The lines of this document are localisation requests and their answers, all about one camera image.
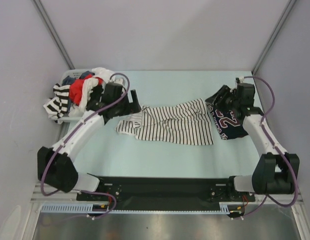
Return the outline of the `navy tank top red trim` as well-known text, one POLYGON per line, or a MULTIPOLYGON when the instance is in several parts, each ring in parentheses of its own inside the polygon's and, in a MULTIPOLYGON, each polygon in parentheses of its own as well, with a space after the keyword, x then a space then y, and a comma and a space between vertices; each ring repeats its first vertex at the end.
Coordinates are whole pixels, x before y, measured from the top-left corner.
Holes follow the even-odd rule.
POLYGON ((234 140, 248 135, 232 111, 222 112, 210 103, 206 106, 222 140, 234 140))

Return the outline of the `thin striped white tank top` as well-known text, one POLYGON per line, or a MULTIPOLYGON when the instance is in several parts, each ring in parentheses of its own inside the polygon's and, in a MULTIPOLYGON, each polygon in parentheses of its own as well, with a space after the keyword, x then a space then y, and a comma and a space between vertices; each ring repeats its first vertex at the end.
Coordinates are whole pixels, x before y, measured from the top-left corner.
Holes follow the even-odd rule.
POLYGON ((190 146, 214 144, 208 108, 201 98, 175 106, 143 106, 140 112, 120 120, 115 130, 140 141, 190 146))

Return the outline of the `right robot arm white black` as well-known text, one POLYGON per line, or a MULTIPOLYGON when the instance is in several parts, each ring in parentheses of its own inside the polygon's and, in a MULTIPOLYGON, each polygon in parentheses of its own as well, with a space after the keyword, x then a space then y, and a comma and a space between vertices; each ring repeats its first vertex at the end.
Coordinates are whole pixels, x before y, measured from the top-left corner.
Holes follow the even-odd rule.
POLYGON ((240 175, 225 188, 226 196, 237 201, 244 192, 271 197, 293 194, 298 197, 297 175, 300 159, 276 140, 265 121, 265 113, 254 105, 255 86, 238 83, 231 89, 223 85, 213 96, 205 100, 220 112, 233 112, 243 129, 250 136, 259 155, 252 175, 240 175))

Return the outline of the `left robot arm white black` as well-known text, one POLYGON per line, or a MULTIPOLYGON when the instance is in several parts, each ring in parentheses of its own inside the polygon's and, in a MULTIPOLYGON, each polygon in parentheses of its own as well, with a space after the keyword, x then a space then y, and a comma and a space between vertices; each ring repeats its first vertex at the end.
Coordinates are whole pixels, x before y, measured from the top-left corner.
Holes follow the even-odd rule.
POLYGON ((115 118, 141 111, 136 90, 127 90, 118 83, 94 88, 81 119, 62 139, 37 152, 37 177, 40 187, 49 185, 57 191, 88 192, 95 200, 105 196, 100 179, 89 173, 79 173, 74 161, 94 133, 115 118))

